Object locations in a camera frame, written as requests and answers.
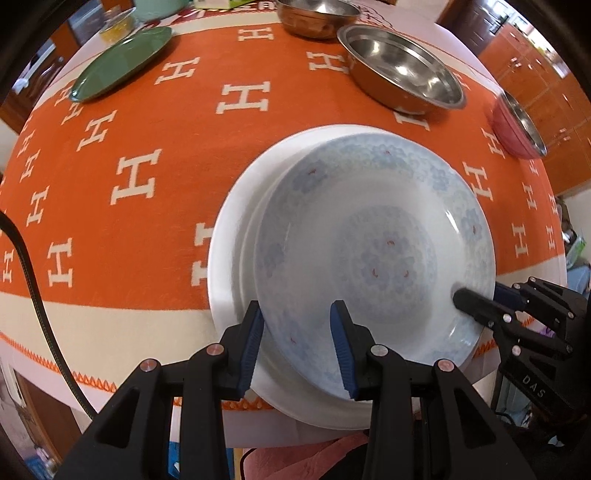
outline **bowl rim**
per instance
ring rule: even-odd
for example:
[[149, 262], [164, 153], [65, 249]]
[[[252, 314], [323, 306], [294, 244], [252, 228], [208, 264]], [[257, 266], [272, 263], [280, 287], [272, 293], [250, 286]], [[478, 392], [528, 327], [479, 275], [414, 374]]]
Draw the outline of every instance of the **bowl rim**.
[[302, 8], [302, 7], [295, 7], [294, 5], [288, 4], [285, 2], [285, 0], [275, 0], [276, 3], [278, 3], [279, 5], [281, 5], [282, 7], [290, 7], [296, 10], [302, 10], [304, 12], [310, 12], [310, 13], [315, 13], [315, 14], [319, 14], [319, 15], [328, 15], [329, 17], [345, 17], [345, 18], [357, 18], [358, 16], [361, 15], [361, 9], [357, 6], [354, 5], [350, 2], [346, 2], [345, 0], [330, 0], [331, 2], [335, 2], [337, 4], [346, 4], [350, 7], [353, 7], [354, 9], [357, 10], [357, 13], [355, 15], [339, 15], [339, 14], [329, 14], [329, 13], [325, 13], [325, 12], [318, 12], [316, 10], [309, 10], [307, 8]]
[[99, 30], [99, 32], [100, 33], [106, 32], [107, 30], [110, 30], [113, 27], [117, 27], [122, 20], [124, 20], [124, 19], [130, 17], [131, 15], [133, 15], [136, 10], [137, 10], [137, 7], [131, 7], [131, 8], [128, 8], [127, 10], [125, 10], [123, 12], [118, 13], [113, 18], [108, 19], [105, 22], [105, 25], [103, 25], [101, 27], [101, 29]]
[[[392, 35], [397, 38], [401, 38], [402, 40], [420, 48], [422, 51], [425, 51], [434, 60], [434, 63], [438, 63], [439, 65], [441, 65], [441, 67], [443, 67], [445, 70], [447, 70], [449, 72], [450, 78], [452, 79], [452, 81], [455, 83], [455, 85], [459, 89], [460, 93], [462, 94], [462, 97], [455, 103], [447, 103], [447, 102], [442, 102], [437, 99], [427, 98], [423, 95], [419, 95], [418, 93], [415, 93], [412, 90], [409, 90], [409, 89], [399, 85], [397, 82], [393, 81], [391, 78], [386, 77], [386, 75], [384, 75], [383, 73], [374, 69], [367, 61], [365, 61], [365, 59], [361, 55], [359, 55], [359, 53], [357, 53], [357, 51], [354, 48], [351, 47], [351, 45], [349, 44], [349, 42], [347, 40], [346, 35], [349, 32], [349, 30], [352, 30], [354, 28], [360, 28], [360, 27], [367, 29], [367, 30], [386, 32], [389, 35]], [[386, 28], [374, 27], [373, 25], [365, 25], [365, 24], [355, 24], [355, 25], [347, 25], [347, 26], [341, 27], [339, 29], [339, 31], [337, 32], [336, 37], [339, 40], [340, 44], [342, 46], [344, 46], [345, 50], [347, 50], [347, 52], [349, 52], [350, 55], [355, 57], [355, 59], [357, 59], [357, 61], [361, 62], [367, 68], [371, 69], [372, 72], [374, 72], [377, 75], [379, 75], [380, 77], [382, 77], [388, 83], [394, 85], [397, 88], [400, 88], [401, 90], [405, 91], [406, 93], [413, 95], [414, 97], [419, 98], [421, 100], [424, 100], [427, 103], [430, 103], [432, 105], [436, 105], [436, 106], [439, 106], [441, 108], [448, 109], [448, 110], [461, 110], [466, 106], [466, 102], [467, 102], [466, 94], [464, 93], [464, 89], [462, 88], [462, 85], [460, 84], [460, 82], [456, 78], [456, 76], [453, 74], [453, 72], [449, 68], [447, 68], [447, 66], [441, 60], [439, 60], [433, 53], [431, 53], [425, 47], [419, 45], [415, 41], [411, 40], [410, 38], [404, 37], [403, 35], [399, 35], [397, 33], [394, 33], [393, 31], [390, 31]]]
[[[509, 109], [509, 111], [511, 112], [511, 115], [513, 115], [513, 118], [515, 118], [515, 120], [517, 121], [517, 123], [519, 124], [519, 126], [521, 127], [522, 131], [526, 134], [528, 140], [531, 143], [531, 146], [534, 148], [534, 150], [542, 157], [545, 157], [548, 154], [548, 148], [546, 147], [546, 144], [544, 142], [544, 139], [542, 138], [542, 136], [540, 135], [540, 132], [538, 132], [538, 128], [535, 126], [534, 121], [531, 119], [531, 117], [528, 115], [528, 113], [525, 111], [525, 109], [519, 104], [519, 102], [515, 99], [515, 97], [513, 97], [509, 92], [507, 92], [506, 90], [503, 90], [501, 92], [501, 94], [499, 95], [503, 102], [505, 103], [506, 107]], [[532, 135], [532, 133], [529, 131], [529, 129], [527, 129], [525, 127], [525, 125], [523, 124], [523, 122], [521, 121], [519, 114], [517, 113], [517, 111], [515, 110], [515, 105], [519, 105], [519, 108], [522, 112], [522, 115], [526, 118], [526, 120], [530, 123], [530, 125], [532, 125], [532, 127], [535, 130], [535, 134], [537, 135], [538, 139], [540, 140], [540, 142], [538, 142]]]
[[514, 157], [520, 158], [522, 160], [535, 160], [536, 158], [540, 157], [538, 151], [534, 148], [533, 144], [529, 141], [527, 135], [523, 131], [523, 127], [518, 125], [519, 121], [516, 117], [511, 113], [507, 104], [499, 99], [497, 99], [495, 103], [495, 107], [493, 110], [493, 119], [491, 122], [493, 133], [499, 139], [505, 138], [509, 135], [508, 132], [503, 132], [499, 129], [497, 125], [497, 116], [500, 115], [499, 120], [502, 121], [504, 125], [509, 125], [511, 127], [511, 139], [515, 140], [519, 143], [517, 148], [513, 148], [513, 145], [507, 144], [506, 141], [502, 141], [503, 147]]

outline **metal bowl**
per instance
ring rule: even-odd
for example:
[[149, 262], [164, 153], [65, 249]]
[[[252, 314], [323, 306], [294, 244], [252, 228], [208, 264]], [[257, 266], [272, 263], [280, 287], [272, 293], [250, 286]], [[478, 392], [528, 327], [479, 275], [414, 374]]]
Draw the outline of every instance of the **metal bowl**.
[[355, 82], [393, 110], [423, 115], [435, 107], [466, 106], [455, 75], [415, 42], [368, 25], [343, 27], [337, 38], [349, 53], [349, 70]]
[[503, 147], [518, 158], [532, 160], [548, 153], [532, 119], [509, 92], [502, 92], [496, 101], [492, 129]]
[[283, 27], [302, 37], [327, 40], [355, 23], [361, 11], [342, 0], [276, 0]]

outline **metal screw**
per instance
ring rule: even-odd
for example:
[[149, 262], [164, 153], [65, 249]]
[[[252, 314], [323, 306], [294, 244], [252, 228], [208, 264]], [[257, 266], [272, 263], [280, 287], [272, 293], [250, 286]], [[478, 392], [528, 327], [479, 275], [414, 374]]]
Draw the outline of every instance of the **metal screw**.
[[453, 372], [453, 369], [456, 367], [451, 360], [447, 360], [446, 358], [439, 360], [437, 366], [442, 372]]
[[223, 353], [223, 350], [224, 348], [221, 343], [212, 343], [205, 349], [207, 354], [211, 356], [221, 355]]
[[384, 345], [374, 345], [369, 349], [372, 355], [375, 356], [386, 356], [388, 355], [388, 347]]
[[151, 372], [156, 366], [158, 362], [153, 358], [147, 358], [143, 362], [140, 363], [139, 368], [144, 372]]

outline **black cable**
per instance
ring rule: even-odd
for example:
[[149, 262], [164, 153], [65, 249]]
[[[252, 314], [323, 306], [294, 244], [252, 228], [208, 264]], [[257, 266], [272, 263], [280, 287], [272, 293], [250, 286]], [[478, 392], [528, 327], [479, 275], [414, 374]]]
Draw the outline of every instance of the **black cable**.
[[246, 478], [244, 477], [244, 460], [255, 450], [256, 448], [251, 448], [244, 455], [242, 455], [242, 458], [240, 459], [240, 476], [242, 477], [242, 480], [246, 480]]
[[501, 411], [496, 411], [495, 415], [499, 416], [499, 417], [503, 417], [506, 418], [507, 420], [509, 420], [509, 423], [511, 423], [511, 425], [513, 425], [514, 427], [517, 427], [517, 425], [515, 424], [515, 420], [513, 420], [513, 418], [511, 417], [511, 415], [509, 415], [508, 413], [504, 413]]
[[76, 380], [74, 380], [74, 376], [68, 368], [64, 356], [61, 354], [56, 337], [53, 335], [53, 330], [51, 329], [51, 324], [47, 318], [47, 312], [43, 306], [43, 300], [41, 299], [41, 293], [39, 292], [39, 285], [37, 285], [33, 264], [31, 263], [31, 257], [29, 257], [29, 252], [27, 251], [25, 241], [23, 240], [16, 225], [14, 225], [10, 218], [8, 218], [6, 214], [2, 212], [0, 212], [0, 230], [2, 230], [7, 235], [15, 250], [17, 251], [18, 258], [21, 261], [22, 270], [25, 274], [25, 279], [27, 281], [29, 293], [31, 294], [33, 307], [37, 313], [39, 325], [41, 325], [41, 330], [43, 331], [43, 335], [45, 336], [49, 350], [53, 355], [53, 359], [56, 361], [56, 365], [60, 369], [61, 376], [64, 377], [64, 380], [66, 380], [66, 384], [68, 387], [70, 387], [70, 391], [82, 409], [91, 419], [94, 419], [96, 416], [96, 410], [92, 407], [88, 399], [82, 393], [82, 390], [80, 389], [78, 383], [76, 383]]

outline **zigzag trim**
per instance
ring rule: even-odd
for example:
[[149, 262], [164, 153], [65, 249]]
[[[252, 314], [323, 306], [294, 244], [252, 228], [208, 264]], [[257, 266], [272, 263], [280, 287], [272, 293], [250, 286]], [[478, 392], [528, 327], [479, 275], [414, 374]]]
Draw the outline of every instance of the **zigzag trim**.
[[[17, 341], [11, 339], [9, 336], [5, 335], [3, 332], [0, 332], [0, 339], [4, 340], [8, 345], [12, 348], [21, 352], [24, 356], [33, 360], [35, 363], [41, 365], [42, 367], [55, 372], [56, 374], [60, 373], [60, 369], [57, 367], [55, 362], [52, 362], [46, 358], [43, 358], [41, 355], [37, 355], [36, 353], [30, 351], [24, 345], [18, 343]], [[117, 386], [114, 382], [107, 382], [107, 380], [101, 380], [100, 378], [88, 377], [87, 375], [81, 374], [79, 372], [72, 372], [74, 379], [76, 382], [82, 385], [87, 385], [88, 387], [97, 388], [99, 390], [115, 393], [117, 391]], [[182, 398], [175, 398], [173, 401], [174, 405], [180, 407], [183, 404]], [[222, 408], [224, 410], [273, 410], [266, 401], [262, 398], [257, 397], [256, 400], [253, 402], [249, 402], [246, 399], [242, 399], [241, 401], [223, 401]]]
[[[523, 321], [522, 325], [524, 327], [528, 327], [529, 325], [531, 325], [532, 323], [534, 323], [534, 321], [535, 320], [532, 317], [527, 317]], [[474, 358], [477, 358], [479, 356], [484, 355], [487, 352], [490, 352], [491, 350], [493, 350], [493, 348], [497, 348], [496, 342], [493, 339], [488, 340], [488, 342], [483, 343], [480, 347], [478, 347], [476, 349], [476, 351], [474, 352]]]

